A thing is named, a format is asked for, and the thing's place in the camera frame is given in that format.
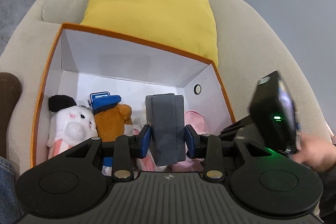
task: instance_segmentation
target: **person's arm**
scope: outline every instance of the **person's arm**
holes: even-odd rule
[[[320,218],[325,224],[336,223],[336,146],[310,134],[302,134],[301,150],[292,155],[298,163],[319,173],[323,182]]]

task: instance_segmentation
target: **open cardboard box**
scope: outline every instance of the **open cardboard box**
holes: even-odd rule
[[[201,86],[196,94],[194,88]],[[146,95],[184,96],[184,111],[196,110],[218,135],[234,122],[218,71],[211,60],[173,47],[107,30],[64,23],[41,80],[31,138],[31,167],[47,160],[52,113],[48,98],[73,97],[88,106],[90,93],[120,95],[132,111],[144,110]]]

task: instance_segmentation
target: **gray wall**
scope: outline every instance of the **gray wall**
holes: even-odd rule
[[[336,133],[336,0],[244,0],[271,26]]]

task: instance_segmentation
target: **brown teddy bear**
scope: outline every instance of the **brown teddy bear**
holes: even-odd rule
[[[120,101],[119,95],[111,95],[96,98],[92,102],[98,136],[103,142],[115,141],[124,134],[125,124],[132,124],[131,107],[119,104]]]

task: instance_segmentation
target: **beige sofa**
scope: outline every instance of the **beige sofa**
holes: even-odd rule
[[[8,158],[22,174],[30,168],[32,121],[40,81],[62,22],[80,23],[88,0],[37,0],[14,31],[0,70],[23,86],[8,129]],[[297,105],[302,128],[330,141],[323,114],[305,76],[274,31],[242,0],[210,0],[216,20],[219,73],[236,120],[245,117],[258,79],[280,70]]]

